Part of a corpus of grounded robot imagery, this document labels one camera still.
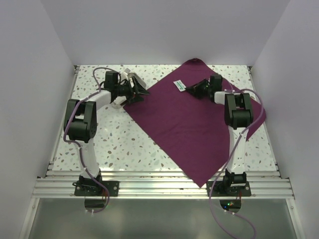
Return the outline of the green white dressing packet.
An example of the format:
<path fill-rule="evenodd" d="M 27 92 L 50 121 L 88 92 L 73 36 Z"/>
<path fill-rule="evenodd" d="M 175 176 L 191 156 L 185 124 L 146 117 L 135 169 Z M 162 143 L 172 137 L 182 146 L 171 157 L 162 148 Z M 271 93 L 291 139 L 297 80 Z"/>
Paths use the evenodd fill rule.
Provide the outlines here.
<path fill-rule="evenodd" d="M 178 88 L 178 90 L 180 92 L 184 92 L 185 91 L 186 86 L 181 80 L 174 81 L 173 83 Z"/>

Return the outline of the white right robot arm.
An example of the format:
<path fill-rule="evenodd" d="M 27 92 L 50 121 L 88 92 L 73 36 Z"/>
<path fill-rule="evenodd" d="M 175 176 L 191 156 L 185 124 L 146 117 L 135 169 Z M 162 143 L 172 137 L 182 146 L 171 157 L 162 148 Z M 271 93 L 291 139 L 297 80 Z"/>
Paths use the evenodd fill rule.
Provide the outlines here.
<path fill-rule="evenodd" d="M 223 90 L 222 79 L 204 79 L 186 87 L 185 91 L 197 99 L 209 97 L 213 103 L 224 105 L 224 121 L 228 126 L 230 149 L 225 168 L 226 175 L 243 175 L 245 173 L 245 141 L 249 126 L 253 123 L 254 114 L 249 93 L 235 90 Z"/>

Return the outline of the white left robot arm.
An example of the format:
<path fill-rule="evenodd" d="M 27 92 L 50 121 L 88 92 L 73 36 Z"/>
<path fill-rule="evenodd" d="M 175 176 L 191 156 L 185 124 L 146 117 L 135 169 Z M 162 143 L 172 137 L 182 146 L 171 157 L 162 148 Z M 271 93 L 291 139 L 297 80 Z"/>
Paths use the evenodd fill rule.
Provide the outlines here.
<path fill-rule="evenodd" d="M 112 104 L 118 97 L 124 97 L 124 104 L 142 102 L 143 95 L 149 95 L 147 84 L 137 74 L 129 73 L 124 79 L 119 74 L 108 72 L 104 82 L 93 94 L 83 99 L 69 99 L 64 118 L 63 140 L 77 145 L 81 166 L 80 179 L 90 179 L 86 190 L 96 196 L 102 193 L 104 184 L 95 150 L 94 137 L 98 129 L 97 111 Z"/>

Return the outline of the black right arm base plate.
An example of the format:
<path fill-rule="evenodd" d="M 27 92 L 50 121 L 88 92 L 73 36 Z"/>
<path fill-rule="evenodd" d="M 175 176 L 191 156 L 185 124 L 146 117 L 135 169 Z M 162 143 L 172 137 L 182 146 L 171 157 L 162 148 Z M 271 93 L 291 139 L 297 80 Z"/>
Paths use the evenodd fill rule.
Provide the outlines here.
<path fill-rule="evenodd" d="M 211 197 L 250 197 L 252 196 L 250 184 L 244 178 L 235 178 L 234 180 L 208 181 L 206 183 L 207 195 Z"/>

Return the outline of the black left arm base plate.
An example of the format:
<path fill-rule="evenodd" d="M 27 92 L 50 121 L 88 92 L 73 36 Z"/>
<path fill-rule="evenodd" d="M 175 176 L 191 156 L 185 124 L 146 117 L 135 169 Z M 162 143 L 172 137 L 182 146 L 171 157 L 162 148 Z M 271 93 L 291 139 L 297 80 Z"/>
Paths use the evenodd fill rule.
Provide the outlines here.
<path fill-rule="evenodd" d="M 75 196 L 110 196 L 117 197 L 119 192 L 119 181 L 102 181 L 102 185 L 108 189 L 108 192 L 104 190 L 104 188 L 93 182 L 92 185 L 84 185 L 80 184 L 79 181 L 73 182 L 72 185 L 75 187 L 74 195 Z"/>

